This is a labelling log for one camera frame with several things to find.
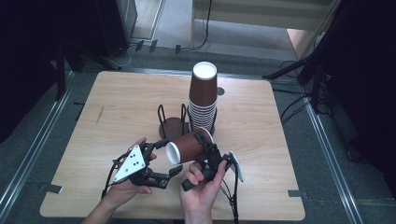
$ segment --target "black handle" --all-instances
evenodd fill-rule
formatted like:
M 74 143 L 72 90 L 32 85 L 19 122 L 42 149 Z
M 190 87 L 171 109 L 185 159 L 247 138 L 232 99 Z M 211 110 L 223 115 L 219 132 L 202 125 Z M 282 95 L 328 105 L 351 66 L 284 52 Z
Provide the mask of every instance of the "black handle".
M 216 173 L 209 168 L 206 168 L 202 171 L 202 175 L 204 176 L 204 179 L 209 181 L 215 177 L 215 174 Z M 194 187 L 194 185 L 190 182 L 190 180 L 186 179 L 181 183 L 181 187 L 184 189 L 184 191 L 189 191 Z

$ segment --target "wrist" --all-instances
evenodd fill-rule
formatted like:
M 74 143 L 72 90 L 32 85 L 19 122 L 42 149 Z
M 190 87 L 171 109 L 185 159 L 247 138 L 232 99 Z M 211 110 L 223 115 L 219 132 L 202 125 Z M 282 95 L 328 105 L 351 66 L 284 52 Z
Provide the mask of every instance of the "wrist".
M 99 202 L 99 205 L 108 212 L 114 212 L 121 206 L 121 204 L 114 202 L 107 195 Z
M 102 201 L 107 203 L 108 206 L 115 207 L 117 209 L 121 205 L 129 202 L 136 194 L 137 191 L 134 189 L 110 189 Z
M 108 198 L 103 198 L 99 204 L 90 212 L 84 219 L 83 224 L 105 224 L 111 218 L 118 207 L 109 201 Z
M 211 224 L 212 213 L 210 211 L 185 212 L 184 219 L 186 224 Z

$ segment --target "finger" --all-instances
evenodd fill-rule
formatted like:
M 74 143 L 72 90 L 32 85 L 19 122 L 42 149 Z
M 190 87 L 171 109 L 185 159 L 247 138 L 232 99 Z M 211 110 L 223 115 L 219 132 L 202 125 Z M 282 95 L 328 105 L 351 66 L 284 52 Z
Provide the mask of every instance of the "finger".
M 202 175 L 202 167 L 199 164 L 199 162 L 193 162 L 192 164 L 190 164 L 189 166 L 189 171 L 191 173 L 193 173 L 195 175 L 195 177 L 199 180 L 199 181 L 203 181 L 205 178 Z
M 216 185 L 216 187 L 220 188 L 220 186 L 221 186 L 221 182 L 225 176 L 225 166 L 226 165 L 227 165 L 227 161 L 222 161 L 219 164 L 218 172 L 216 173 L 215 178 L 213 178 L 213 184 Z
M 149 159 L 151 161 L 153 161 L 153 160 L 157 159 L 157 155 L 155 155 L 154 153 L 151 153 L 151 155 L 149 155 Z
M 142 137 L 137 142 L 134 143 L 134 145 L 140 145 L 142 143 L 145 143 L 148 139 L 146 137 Z
M 193 185 L 199 184 L 199 180 L 197 179 L 196 175 L 193 174 L 193 173 L 190 172 L 190 171 L 186 171 L 186 173 L 184 173 L 183 178 L 182 178 L 182 181 L 184 181 L 184 180 L 186 180 L 186 179 L 190 180 L 190 182 L 191 182 Z
M 147 186 L 140 186 L 140 187 L 137 189 L 137 191 L 138 191 L 140 194 L 151 194 L 151 193 L 152 193 L 151 188 L 150 188 L 150 187 L 147 187 Z

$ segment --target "white cup rim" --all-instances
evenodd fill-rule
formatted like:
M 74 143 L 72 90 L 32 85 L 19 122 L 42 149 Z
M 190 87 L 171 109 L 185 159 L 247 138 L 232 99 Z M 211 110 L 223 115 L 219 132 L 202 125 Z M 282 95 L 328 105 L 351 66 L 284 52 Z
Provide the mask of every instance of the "white cup rim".
M 169 142 L 166 144 L 166 155 L 172 164 L 176 165 L 180 163 L 180 152 L 175 143 Z
M 192 68 L 192 73 L 198 79 L 210 80 L 216 76 L 218 68 L 213 63 L 200 62 Z
M 207 130 L 207 128 L 205 128 L 205 127 L 198 127 L 198 128 L 196 128 L 196 129 L 199 129 L 199 128 L 204 129 L 204 130 L 207 132 L 207 134 L 209 135 L 210 141 L 211 141 L 213 144 L 215 144 L 215 141 L 213 140 L 212 134 L 210 134 L 210 132 Z

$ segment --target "tripod leg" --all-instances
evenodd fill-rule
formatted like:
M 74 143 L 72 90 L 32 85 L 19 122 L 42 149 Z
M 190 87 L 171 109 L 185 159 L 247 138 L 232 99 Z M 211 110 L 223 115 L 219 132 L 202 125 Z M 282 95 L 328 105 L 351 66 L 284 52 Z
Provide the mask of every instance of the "tripod leg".
M 288 72 L 291 72 L 301 66 L 304 66 L 306 64 L 306 59 L 301 59 L 300 61 L 293 63 L 271 75 L 268 76 L 262 76 L 264 79 L 276 79 L 278 77 L 282 77 L 283 75 L 286 75 Z

